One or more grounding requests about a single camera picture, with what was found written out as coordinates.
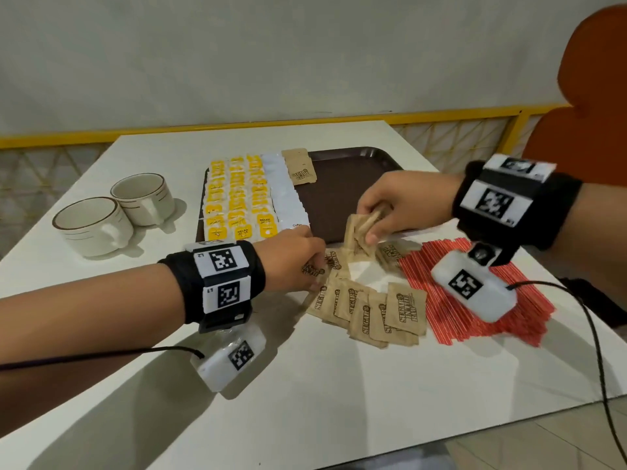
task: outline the tile floor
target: tile floor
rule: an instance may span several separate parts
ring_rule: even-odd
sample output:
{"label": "tile floor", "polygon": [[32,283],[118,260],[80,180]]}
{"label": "tile floor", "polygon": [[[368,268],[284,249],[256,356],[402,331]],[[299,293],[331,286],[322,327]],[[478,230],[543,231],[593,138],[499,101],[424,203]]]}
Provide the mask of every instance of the tile floor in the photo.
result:
{"label": "tile floor", "polygon": [[[627,447],[627,397],[610,407]],[[601,404],[478,432],[446,446],[458,470],[627,470]]]}

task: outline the yellow metal frame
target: yellow metal frame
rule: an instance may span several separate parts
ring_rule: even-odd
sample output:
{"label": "yellow metal frame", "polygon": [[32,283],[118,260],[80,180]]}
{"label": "yellow metal frame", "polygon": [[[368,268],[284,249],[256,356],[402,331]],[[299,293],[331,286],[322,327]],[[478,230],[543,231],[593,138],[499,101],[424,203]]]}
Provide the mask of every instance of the yellow metal frame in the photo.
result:
{"label": "yellow metal frame", "polygon": [[120,135],[146,133],[198,132],[201,130],[226,130],[231,128],[272,127],[285,125],[311,125],[316,123],[360,122],[383,120],[389,125],[413,123],[435,123],[460,120],[511,117],[506,133],[499,144],[498,151],[510,153],[518,141],[521,129],[532,115],[543,115],[549,110],[562,107],[563,104],[545,104],[532,106],[488,107],[461,110],[443,110],[434,112],[388,113],[359,115],[353,117],[326,117],[296,120],[273,120],[263,122],[220,123],[213,125],[181,125],[171,127],[128,128],[121,130],[103,130],[96,132],[58,132],[25,136],[0,137],[0,149],[29,149],[34,147],[58,147],[65,145],[85,145],[89,143],[111,143]]}

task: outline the black wristband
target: black wristband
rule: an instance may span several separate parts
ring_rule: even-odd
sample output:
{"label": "black wristband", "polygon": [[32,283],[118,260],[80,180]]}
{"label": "black wristband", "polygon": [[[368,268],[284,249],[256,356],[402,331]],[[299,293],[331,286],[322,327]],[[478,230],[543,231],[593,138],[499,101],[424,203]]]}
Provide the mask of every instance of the black wristband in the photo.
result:
{"label": "black wristband", "polygon": [[[581,189],[582,181],[565,173],[553,173],[543,183],[531,181],[537,186],[529,190],[529,181],[512,175],[503,175],[484,170],[484,162],[470,162],[466,166],[466,177],[453,202],[453,216],[459,218],[459,229],[472,241],[482,241],[502,248],[504,258],[516,251],[520,245],[533,245],[540,250],[550,248],[559,234],[566,216]],[[482,176],[489,183],[506,190],[527,188],[532,192],[533,202],[515,227],[494,221],[461,206],[473,182]]]}
{"label": "black wristband", "polygon": [[[247,241],[237,241],[248,261],[250,298],[263,292],[266,286],[266,273],[262,261],[257,256],[254,246]],[[204,317],[202,311],[202,289],[204,281],[198,272],[192,252],[183,251],[168,254],[158,263],[168,266],[183,294],[185,304],[185,323],[200,323]]]}

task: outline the white wall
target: white wall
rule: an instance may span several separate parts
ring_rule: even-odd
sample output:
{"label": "white wall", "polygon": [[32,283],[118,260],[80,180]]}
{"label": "white wall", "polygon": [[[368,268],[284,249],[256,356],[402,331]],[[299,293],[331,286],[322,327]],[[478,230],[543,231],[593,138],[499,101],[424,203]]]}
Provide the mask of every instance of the white wall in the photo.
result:
{"label": "white wall", "polygon": [[559,102],[625,0],[0,0],[0,134]]}

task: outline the ceramic cup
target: ceramic cup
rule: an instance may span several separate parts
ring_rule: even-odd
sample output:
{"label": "ceramic cup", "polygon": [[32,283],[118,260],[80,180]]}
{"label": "ceramic cup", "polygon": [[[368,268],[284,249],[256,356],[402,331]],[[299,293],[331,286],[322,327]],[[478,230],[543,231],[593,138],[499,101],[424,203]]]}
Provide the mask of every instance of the ceramic cup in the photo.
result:
{"label": "ceramic cup", "polygon": [[84,257],[100,256],[129,244],[133,225],[118,202],[87,198],[61,209],[52,219],[72,249]]}
{"label": "ceramic cup", "polygon": [[166,179],[157,173],[126,177],[111,188],[131,222],[137,226],[162,224],[174,213],[174,199]]}

